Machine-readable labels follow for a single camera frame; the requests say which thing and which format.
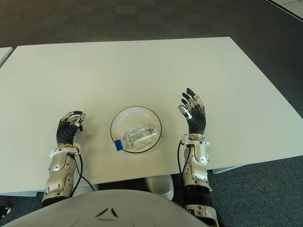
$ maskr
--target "black cable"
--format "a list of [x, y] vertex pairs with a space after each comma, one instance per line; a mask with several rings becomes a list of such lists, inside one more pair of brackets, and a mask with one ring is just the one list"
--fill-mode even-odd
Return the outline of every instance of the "black cable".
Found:
[[180, 140], [177, 150], [177, 159], [178, 159], [178, 167], [179, 167], [179, 173], [181, 173], [181, 166], [180, 166], [180, 158], [179, 158], [179, 152], [180, 152], [180, 146], [181, 146], [182, 140]]
[[92, 188], [93, 191], [95, 191], [95, 189], [93, 188], [93, 186], [91, 185], [91, 183], [84, 176], [81, 176], [81, 178], [83, 180], [85, 180], [90, 185], [90, 187]]
[[75, 193], [75, 190], [77, 189], [77, 187], [78, 187], [78, 185], [79, 185], [79, 182], [80, 182], [80, 180], [81, 180], [81, 176], [82, 176], [82, 173], [83, 173], [83, 162], [82, 162], [82, 158], [81, 158], [81, 155], [79, 154], [79, 158], [80, 158], [80, 164], [81, 164], [81, 171], [80, 171], [80, 174], [79, 174], [79, 179], [78, 179], [78, 181], [77, 181], [77, 183], [76, 183], [76, 186], [74, 187], [74, 189], [72, 190], [72, 192], [71, 192], [71, 196], [70, 197], [72, 197], [72, 195]]
[[[76, 148], [76, 149], [78, 150], [80, 162], [81, 162], [81, 164], [82, 164], [81, 168], [83, 168], [83, 162], [82, 162], [82, 157], [81, 157], [81, 155], [80, 155], [80, 150], [79, 150], [79, 148], [77, 148], [77, 147], [75, 147], [75, 146], [74, 146], [73, 148]], [[91, 183], [90, 183], [84, 176], [82, 176], [82, 174], [79, 173], [79, 169], [78, 169], [78, 164], [77, 164], [77, 162], [76, 162], [76, 167], [77, 167], [77, 171], [78, 171], [79, 176], [80, 176], [83, 180], [85, 180], [85, 181], [90, 185], [90, 187], [92, 188], [93, 191], [95, 191], [95, 189], [93, 188], [93, 186], [91, 185]]]

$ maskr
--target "white table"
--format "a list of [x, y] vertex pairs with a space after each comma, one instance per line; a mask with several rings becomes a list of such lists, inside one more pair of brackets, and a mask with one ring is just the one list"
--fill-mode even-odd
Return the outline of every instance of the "white table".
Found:
[[[92, 183], [177, 173], [187, 87], [205, 104], [209, 169], [303, 155], [302, 118], [228, 37], [20, 46], [0, 74], [0, 192], [44, 189], [72, 110], [87, 114], [75, 142]], [[159, 116], [162, 136], [148, 152], [118, 152], [110, 124], [136, 105]]]
[[10, 52], [13, 50], [12, 47], [2, 47], [0, 48], [0, 67], [10, 54]]
[[272, 0], [272, 1], [277, 3], [279, 6], [281, 6], [282, 8], [279, 7], [281, 10], [286, 9], [286, 10], [292, 12], [293, 14], [297, 15], [298, 17], [303, 18], [303, 2], [302, 1], [289, 1], [289, 0]]

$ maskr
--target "robotic forearm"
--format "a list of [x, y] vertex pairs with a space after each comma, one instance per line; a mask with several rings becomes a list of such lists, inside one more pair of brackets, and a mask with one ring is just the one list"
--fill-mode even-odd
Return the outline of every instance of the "robotic forearm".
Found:
[[59, 121], [57, 130], [58, 147], [50, 153], [52, 159], [48, 172], [43, 196], [43, 207], [72, 196], [73, 175], [76, 169], [75, 155], [80, 150], [73, 144], [73, 138], [78, 129], [82, 130], [85, 114], [81, 111], [69, 112]]
[[183, 171], [183, 198], [185, 209], [211, 227], [219, 227], [216, 210], [210, 197], [211, 188], [207, 178], [209, 143], [204, 141], [203, 133], [206, 126], [205, 109], [201, 99], [189, 88], [183, 93], [179, 110], [185, 116], [189, 134], [182, 136], [181, 144], [186, 146]]

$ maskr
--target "robot finger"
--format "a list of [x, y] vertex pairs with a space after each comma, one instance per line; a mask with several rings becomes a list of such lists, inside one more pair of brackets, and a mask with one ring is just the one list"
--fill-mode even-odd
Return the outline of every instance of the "robot finger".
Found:
[[190, 113], [190, 111], [185, 106], [180, 105], [179, 110], [183, 114], [183, 116], [185, 116], [186, 120], [190, 120], [193, 117], [193, 115]]
[[64, 115], [60, 120], [64, 121], [64, 120], [68, 120], [71, 116], [74, 115], [74, 111], [68, 112], [66, 115]]
[[182, 96], [184, 97], [184, 98], [186, 98], [186, 100], [187, 101], [189, 101], [190, 100], [190, 97], [188, 96], [188, 94], [186, 94], [186, 93], [182, 93]]
[[201, 108], [204, 107], [204, 105], [203, 105], [203, 103], [202, 103], [200, 97], [197, 96], [190, 88], [187, 88], [187, 89], [186, 89], [186, 92], [187, 92], [190, 96], [192, 96], [193, 100], [195, 101], [195, 104], [196, 104], [198, 107], [201, 107]]
[[194, 109], [195, 105], [196, 105], [196, 102], [192, 98], [190, 98], [188, 102], [189, 102], [189, 109], [190, 110]]
[[203, 108], [204, 105], [203, 105], [203, 102], [201, 101], [200, 97], [199, 97], [199, 96], [195, 96], [195, 99], [196, 99], [196, 101], [197, 101], [198, 107]]
[[86, 118], [86, 114], [82, 113], [76, 119], [74, 119], [74, 122], [72, 124], [74, 124], [75, 126], [77, 126], [79, 128], [81, 126], [82, 122], [85, 120], [85, 118]]
[[189, 103], [185, 100], [185, 99], [181, 99], [181, 102], [187, 107], [189, 108]]

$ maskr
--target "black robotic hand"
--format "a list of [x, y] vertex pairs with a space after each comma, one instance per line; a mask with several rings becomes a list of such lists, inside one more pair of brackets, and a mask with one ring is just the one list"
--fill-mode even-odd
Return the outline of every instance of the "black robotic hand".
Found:
[[71, 144], [73, 145], [74, 136], [78, 129], [83, 131], [82, 122], [86, 114], [81, 111], [68, 112], [59, 121], [57, 129], [57, 144]]
[[179, 110], [185, 116], [189, 134], [202, 134], [206, 127], [205, 109], [199, 96], [197, 96], [191, 89], [187, 88], [186, 93], [182, 96], [186, 99], [181, 99], [185, 105], [180, 105]]

